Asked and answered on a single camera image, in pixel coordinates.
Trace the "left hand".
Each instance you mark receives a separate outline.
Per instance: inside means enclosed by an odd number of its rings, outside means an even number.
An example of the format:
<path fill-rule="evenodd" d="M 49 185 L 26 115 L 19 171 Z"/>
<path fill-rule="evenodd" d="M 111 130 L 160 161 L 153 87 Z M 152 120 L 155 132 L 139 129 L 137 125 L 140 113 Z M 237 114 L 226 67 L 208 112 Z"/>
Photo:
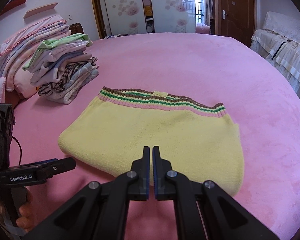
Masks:
<path fill-rule="evenodd" d="M 33 214 L 33 196 L 29 190 L 27 190 L 27 202 L 25 202 L 20 208 L 19 212 L 21 217 L 16 220 L 17 226 L 24 229 L 26 232 L 31 231 L 34 228 L 34 214 Z M 2 224 L 2 214 L 4 213 L 4 204 L 0 201 L 0 223 Z"/>

